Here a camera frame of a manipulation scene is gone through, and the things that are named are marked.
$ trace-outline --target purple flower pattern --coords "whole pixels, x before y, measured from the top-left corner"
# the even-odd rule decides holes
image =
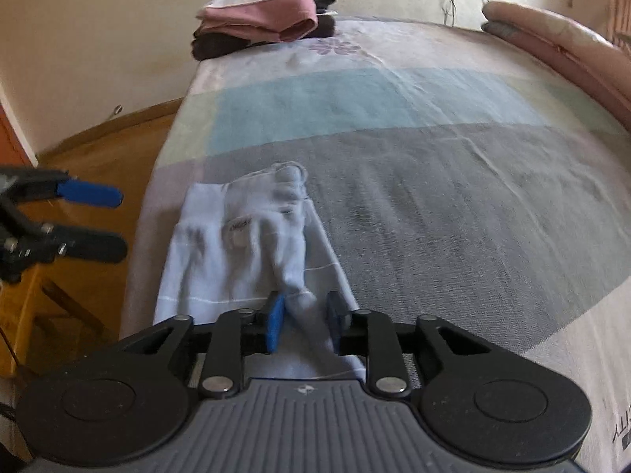
[[[359,49],[359,46],[354,46],[348,41],[340,41],[333,37],[318,39],[316,44],[309,47],[309,50],[316,52],[318,55],[326,55],[330,52],[335,52],[338,55],[354,55]]]

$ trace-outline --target folded white garment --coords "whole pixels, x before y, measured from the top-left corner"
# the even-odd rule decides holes
[[[260,308],[269,293],[286,294],[288,318],[278,351],[250,356],[250,377],[363,377],[356,357],[332,352],[326,295],[338,290],[349,309],[357,303],[313,202],[307,172],[288,162],[227,184],[194,184],[184,200],[154,322],[178,313],[197,324],[232,309]]]

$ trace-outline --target striped curtain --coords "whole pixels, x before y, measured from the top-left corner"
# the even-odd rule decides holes
[[[631,55],[631,0],[611,0],[607,38]]]

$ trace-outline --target bed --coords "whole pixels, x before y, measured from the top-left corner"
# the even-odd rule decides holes
[[[151,325],[187,187],[279,161],[360,306],[433,313],[577,382],[592,472],[631,462],[631,137],[478,31],[345,19],[335,37],[200,64],[147,188],[122,334]]]

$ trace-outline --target gray ribbed plate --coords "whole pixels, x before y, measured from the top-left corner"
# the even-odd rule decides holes
[[[369,396],[359,381],[253,380],[207,400],[161,449],[109,468],[38,459],[28,473],[490,473],[441,449],[410,408]],[[570,462],[537,470],[580,473]]]

